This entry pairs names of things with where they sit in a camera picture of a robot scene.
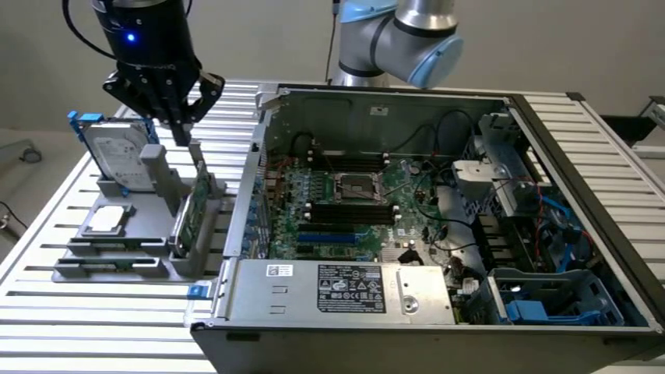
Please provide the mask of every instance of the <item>metal slat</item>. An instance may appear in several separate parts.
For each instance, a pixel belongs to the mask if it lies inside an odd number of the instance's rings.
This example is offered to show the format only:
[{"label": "metal slat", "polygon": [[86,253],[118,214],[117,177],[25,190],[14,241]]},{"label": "metal slat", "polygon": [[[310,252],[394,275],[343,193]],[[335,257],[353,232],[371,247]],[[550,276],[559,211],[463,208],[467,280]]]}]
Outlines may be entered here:
[{"label": "metal slat", "polygon": [[662,225],[619,224],[619,229],[630,241],[662,242],[662,245],[665,245],[665,230],[662,230]]},{"label": "metal slat", "polygon": [[665,261],[665,245],[662,243],[635,242],[633,247],[646,261]]},{"label": "metal slat", "polygon": [[557,142],[607,144],[605,136],[599,133],[586,132],[583,135],[579,135],[577,132],[551,131],[550,134]]},{"label": "metal slat", "polygon": [[582,115],[583,111],[577,105],[551,105],[551,104],[531,104],[530,107],[538,113],[573,113]]},{"label": "metal slat", "polygon": [[[213,157],[205,158],[205,164],[210,167],[242,168],[245,165],[245,157],[242,156],[222,153],[213,153],[213,155]],[[193,164],[189,152],[167,152],[166,161],[170,165]]]},{"label": "metal slat", "polygon": [[639,175],[631,168],[597,165],[574,165],[574,167],[583,178],[589,177],[639,180]]},{"label": "metal slat", "polygon": [[181,327],[135,327],[94,325],[0,325],[0,337],[41,339],[155,340],[190,341],[189,331]]},{"label": "metal slat", "polygon": [[562,132],[589,132],[599,133],[597,126],[590,123],[570,123],[570,122],[542,122],[549,131]]},{"label": "metal slat", "polygon": [[107,340],[65,339],[2,339],[0,351],[5,355],[46,355],[53,357],[97,356],[135,358],[201,358],[202,352],[195,342],[187,341],[133,341],[117,344]]},{"label": "metal slat", "polygon": [[665,217],[659,216],[614,215],[611,219],[617,224],[665,224]]},{"label": "metal slat", "polygon": [[[70,296],[5,296],[0,298],[2,308],[38,309],[110,309],[153,310],[159,312],[183,312],[186,300],[167,298],[87,298]],[[195,310],[209,310],[211,301],[195,301]]]},{"label": "metal slat", "polygon": [[131,372],[159,374],[215,374],[211,364],[201,359],[167,358],[54,358],[0,357],[0,371],[6,372]]},{"label": "metal slat", "polygon": [[574,105],[567,97],[550,97],[550,96],[523,96],[529,104],[558,104]]},{"label": "metal slat", "polygon": [[[527,152],[527,155],[530,161],[535,163],[533,150]],[[575,165],[629,166],[618,154],[567,153],[566,156]]]},{"label": "metal slat", "polygon": [[646,261],[646,266],[653,271],[653,275],[655,275],[655,278],[661,281],[662,284],[665,284],[665,263],[654,263]]},{"label": "metal slat", "polygon": [[587,178],[593,192],[651,192],[643,181],[634,179]]},{"label": "metal slat", "polygon": [[542,121],[554,121],[554,122],[574,122],[574,123],[591,123],[591,120],[585,114],[575,113],[538,113],[539,119]]},{"label": "metal slat", "polygon": [[610,144],[559,142],[558,146],[565,153],[618,154]]},{"label": "metal slat", "polygon": [[[209,313],[193,314],[205,318]],[[0,323],[73,324],[119,326],[182,326],[182,312],[87,309],[0,309]]]}]

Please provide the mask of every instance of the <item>motherboard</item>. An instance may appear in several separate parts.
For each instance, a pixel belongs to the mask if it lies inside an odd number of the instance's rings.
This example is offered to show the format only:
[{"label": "motherboard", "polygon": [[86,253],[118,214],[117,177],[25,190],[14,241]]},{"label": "motherboard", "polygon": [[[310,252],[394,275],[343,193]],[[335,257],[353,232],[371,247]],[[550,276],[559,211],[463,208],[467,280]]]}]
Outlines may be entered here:
[{"label": "motherboard", "polygon": [[267,171],[269,257],[397,262],[413,249],[426,264],[442,261],[430,246],[441,223],[419,213],[441,218],[422,162],[401,159],[359,171],[333,160],[317,167],[289,159]]}]

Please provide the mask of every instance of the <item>blue cable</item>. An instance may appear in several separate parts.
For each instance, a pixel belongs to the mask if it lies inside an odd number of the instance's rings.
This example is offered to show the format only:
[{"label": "blue cable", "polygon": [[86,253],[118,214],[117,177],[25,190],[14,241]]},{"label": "blue cable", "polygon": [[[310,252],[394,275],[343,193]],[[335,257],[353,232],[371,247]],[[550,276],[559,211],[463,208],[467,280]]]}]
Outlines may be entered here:
[{"label": "blue cable", "polygon": [[553,206],[554,208],[557,208],[558,210],[561,210],[563,212],[565,218],[567,220],[570,219],[570,209],[569,208],[566,208],[565,206],[562,206],[561,204],[558,204],[547,196],[542,196],[539,198],[539,201],[543,202],[543,203],[547,203],[550,206]]},{"label": "blue cable", "polygon": [[565,271],[565,268],[567,267],[567,264],[570,263],[570,255],[571,254],[573,254],[573,245],[570,243],[567,243],[565,245],[563,258],[561,259],[561,264],[558,265],[557,273],[562,273]]}]

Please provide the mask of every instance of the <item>power cable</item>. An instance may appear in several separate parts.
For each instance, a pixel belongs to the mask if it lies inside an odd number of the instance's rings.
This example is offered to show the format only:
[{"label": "power cable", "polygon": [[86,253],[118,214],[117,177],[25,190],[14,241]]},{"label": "power cable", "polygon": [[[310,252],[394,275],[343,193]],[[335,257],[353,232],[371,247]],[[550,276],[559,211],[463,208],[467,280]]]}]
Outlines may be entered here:
[{"label": "power cable", "polygon": [[325,80],[323,82],[329,84],[327,77],[330,75],[330,58],[333,57],[333,43],[334,43],[334,32],[337,30],[337,14],[331,15],[331,33],[330,33],[330,44],[327,45],[327,62],[325,63]]},{"label": "power cable", "polygon": [[63,17],[63,22],[66,23],[66,27],[69,28],[69,31],[71,31],[73,36],[77,37],[77,39],[99,55],[103,57],[110,58],[111,60],[117,60],[114,55],[111,55],[109,52],[103,51],[101,48],[98,48],[79,33],[77,30],[75,26],[73,25],[71,21],[71,15],[69,14],[69,0],[62,0],[62,17]]},{"label": "power cable", "polygon": [[27,229],[27,225],[21,221],[21,219],[18,218],[18,216],[13,213],[13,210],[11,208],[7,206],[7,204],[3,202],[3,201],[0,201],[0,205],[2,205],[6,209],[6,212],[9,212],[9,214],[13,216],[13,219],[15,220],[15,222],[18,222],[18,224],[21,224],[21,226]]}]

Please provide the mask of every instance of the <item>warning label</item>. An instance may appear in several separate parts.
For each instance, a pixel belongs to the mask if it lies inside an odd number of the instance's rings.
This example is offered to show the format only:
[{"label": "warning label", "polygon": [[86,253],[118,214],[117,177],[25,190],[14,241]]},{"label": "warning label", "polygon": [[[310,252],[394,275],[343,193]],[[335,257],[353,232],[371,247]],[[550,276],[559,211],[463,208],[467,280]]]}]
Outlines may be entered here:
[{"label": "warning label", "polygon": [[318,265],[317,297],[325,313],[385,313],[381,266]]}]

